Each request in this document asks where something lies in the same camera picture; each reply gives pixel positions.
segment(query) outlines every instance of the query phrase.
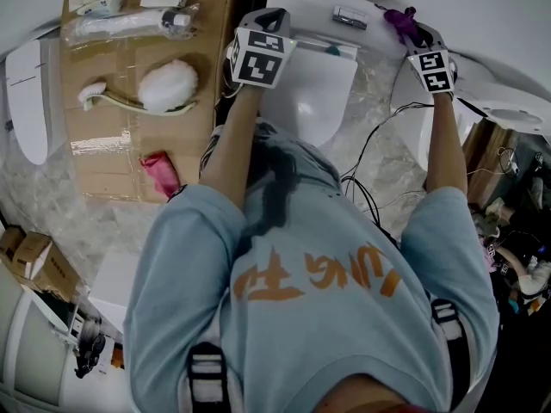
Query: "toilet lid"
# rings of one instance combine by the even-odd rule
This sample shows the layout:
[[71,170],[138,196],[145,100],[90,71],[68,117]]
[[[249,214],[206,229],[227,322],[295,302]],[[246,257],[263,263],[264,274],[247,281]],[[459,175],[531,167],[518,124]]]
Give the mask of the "toilet lid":
[[499,83],[458,81],[455,94],[487,114],[501,128],[520,133],[550,134],[551,103]]
[[9,113],[25,157],[37,165],[48,156],[48,133],[42,95],[40,42],[31,41],[6,58]]
[[297,47],[274,89],[266,90],[263,118],[320,146],[337,132],[358,63]]

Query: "cardboard sheet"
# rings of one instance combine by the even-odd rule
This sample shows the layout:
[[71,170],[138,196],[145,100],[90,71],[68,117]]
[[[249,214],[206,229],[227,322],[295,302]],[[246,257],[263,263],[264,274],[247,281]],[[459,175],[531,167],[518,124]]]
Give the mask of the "cardboard sheet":
[[[140,0],[125,0],[137,9]],[[161,202],[139,158],[166,151],[181,184],[198,181],[199,163],[214,128],[214,105],[223,88],[221,66],[226,45],[243,13],[243,0],[188,0],[200,4],[196,36],[175,41],[164,37],[90,42],[61,51],[65,122],[83,194],[116,200]],[[65,0],[62,23],[72,20]],[[172,59],[192,65],[199,76],[197,105],[176,117],[136,114],[105,101],[84,112],[77,96],[90,83],[105,80],[108,89],[138,101],[139,82],[151,69]]]

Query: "black and white marker cube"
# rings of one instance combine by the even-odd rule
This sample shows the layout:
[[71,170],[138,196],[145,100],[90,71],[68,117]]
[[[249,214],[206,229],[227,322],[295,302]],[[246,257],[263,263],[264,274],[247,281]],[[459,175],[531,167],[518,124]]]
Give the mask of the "black and white marker cube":
[[227,52],[233,82],[274,88],[295,46],[289,38],[237,28]]
[[449,55],[446,49],[413,54],[407,59],[428,92],[439,93],[454,90],[454,78],[449,68]]

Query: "white fluffy ball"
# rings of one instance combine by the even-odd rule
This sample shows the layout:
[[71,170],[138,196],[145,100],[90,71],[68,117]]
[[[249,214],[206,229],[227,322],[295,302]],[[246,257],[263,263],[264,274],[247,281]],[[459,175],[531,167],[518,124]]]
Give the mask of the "white fluffy ball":
[[139,84],[138,98],[146,110],[163,113],[185,104],[196,88],[195,69],[175,59],[144,76]]

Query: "plastic bag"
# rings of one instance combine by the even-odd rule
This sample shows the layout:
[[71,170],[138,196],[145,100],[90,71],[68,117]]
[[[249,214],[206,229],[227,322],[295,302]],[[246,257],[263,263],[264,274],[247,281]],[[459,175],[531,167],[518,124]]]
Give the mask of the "plastic bag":
[[193,20],[199,4],[185,9],[143,9],[104,18],[79,17],[61,29],[68,46],[95,40],[163,35],[171,40],[186,40],[193,36]]

